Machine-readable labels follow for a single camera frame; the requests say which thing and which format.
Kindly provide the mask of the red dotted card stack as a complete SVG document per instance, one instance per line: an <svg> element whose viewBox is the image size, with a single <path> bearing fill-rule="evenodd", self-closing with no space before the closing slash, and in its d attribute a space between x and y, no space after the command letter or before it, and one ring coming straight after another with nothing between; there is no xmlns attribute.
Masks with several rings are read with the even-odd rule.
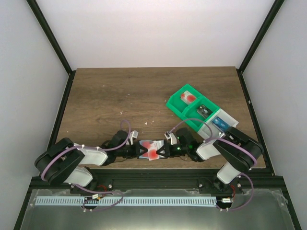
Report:
<svg viewBox="0 0 307 230"><path fill-rule="evenodd" d="M196 100L196 96L190 93L189 91L184 91L181 96L181 100L186 104L191 104Z"/></svg>

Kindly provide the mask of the black card holder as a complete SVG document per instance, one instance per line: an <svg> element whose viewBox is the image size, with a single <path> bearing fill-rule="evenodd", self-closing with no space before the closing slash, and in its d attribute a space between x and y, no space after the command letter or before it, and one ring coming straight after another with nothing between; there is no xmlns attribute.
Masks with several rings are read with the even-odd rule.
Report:
<svg viewBox="0 0 307 230"><path fill-rule="evenodd" d="M137 156L137 159L145 159L149 161L164 159L165 156L158 154L158 150L164 147L164 143L164 140L138 141L140 147L140 156Z"/></svg>

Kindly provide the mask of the dark card stack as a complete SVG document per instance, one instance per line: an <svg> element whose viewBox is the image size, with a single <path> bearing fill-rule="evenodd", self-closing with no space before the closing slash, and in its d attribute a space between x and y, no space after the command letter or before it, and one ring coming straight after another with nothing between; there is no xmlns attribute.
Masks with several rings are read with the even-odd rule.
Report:
<svg viewBox="0 0 307 230"><path fill-rule="evenodd" d="M213 112L202 104L197 108L197 113L207 119Z"/></svg>

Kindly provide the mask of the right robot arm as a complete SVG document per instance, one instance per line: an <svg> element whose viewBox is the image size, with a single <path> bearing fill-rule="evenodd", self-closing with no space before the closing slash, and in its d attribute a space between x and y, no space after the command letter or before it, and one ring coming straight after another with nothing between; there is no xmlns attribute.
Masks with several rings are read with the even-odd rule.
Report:
<svg viewBox="0 0 307 230"><path fill-rule="evenodd" d="M156 154L163 158L188 155L192 161L203 162L215 156L223 156L226 163L216 178L223 184L230 184L236 177L251 170L264 153L263 146L235 127L230 127L221 138L198 142L187 128L165 133L166 140L157 146Z"/></svg>

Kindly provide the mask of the blue card stack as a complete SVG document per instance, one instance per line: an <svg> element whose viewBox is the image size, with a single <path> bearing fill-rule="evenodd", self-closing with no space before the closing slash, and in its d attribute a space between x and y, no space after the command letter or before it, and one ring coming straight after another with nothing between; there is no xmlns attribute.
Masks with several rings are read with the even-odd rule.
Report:
<svg viewBox="0 0 307 230"><path fill-rule="evenodd" d="M219 117L214 118L212 123L218 130L222 132L226 132L230 128L230 125Z"/></svg>

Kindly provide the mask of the black aluminium frame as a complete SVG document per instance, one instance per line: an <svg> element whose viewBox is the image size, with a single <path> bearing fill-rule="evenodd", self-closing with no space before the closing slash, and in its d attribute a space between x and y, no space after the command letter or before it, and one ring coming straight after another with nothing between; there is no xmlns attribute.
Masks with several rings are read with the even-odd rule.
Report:
<svg viewBox="0 0 307 230"><path fill-rule="evenodd" d="M60 61L62 62L67 74L68 80L64 90L64 95L61 99L59 106L58 114L56 121L50 136L48 145L51 146L56 142L56 137L59 133L60 124L64 115L64 110L67 105L69 94L71 92L73 80L75 78L75 71L71 69L68 61L62 52L44 14L42 13L37 1L29 0L29 7L34 13L37 21L39 22L41 28L44 30L49 42L56 51ZM272 7L270 8L264 22L262 23L252 45L250 46L246 56L244 57L240 67L236 70L236 74L240 81L242 92L244 94L248 110L253 122L253 126L256 131L257 138L261 144L264 144L264 138L260 130L260 126L254 111L252 102L250 101L250 95L245 84L243 77L243 72L247 68L249 62L251 61L253 55L255 54L258 46L260 45L262 39L267 33L271 23L276 17L278 11L283 5L282 0L274 1ZM268 151L264 151L264 159L266 167L262 169L256 169L254 172L251 172L249 175L253 181L253 186L256 189L266 190L270 192L277 189L280 190L279 197L285 201L286 207L281 208L282 212L288 211L290 217L283 218L281 221L269 221L268 213L265 208L258 208L252 213L253 220L247 220L246 216L243 215L239 217L238 215L232 215L230 223L227 224L224 220L216 218L213 220L214 223L222 224L226 230L234 229L237 230L239 224L251 224L252 227L256 226L256 223L259 220L263 220L264 226L268 227L270 230L277 230L279 227L278 224L281 224L283 227L291 226L295 230L301 229L298 217L296 215L295 209L293 207L290 195L288 193L284 178L282 176L277 176L273 169L271 159L269 157ZM110 170L94 170L98 176L106 175L108 179L113 179L113 186L116 188L132 188L134 190L141 189L142 191L154 191L154 190L166 190L166 189L175 189L175 190L188 190L192 187L198 186L201 181L209 179L217 169L110 169ZM30 217L30 196L33 194L33 190L64 190L68 188L68 185L59 185L59 186L49 186L46 182L43 182L40 178L33 177L31 179L27 194L24 199L24 203L21 207L21 211L17 218L14 229L21 230L26 228L26 220Z"/></svg>

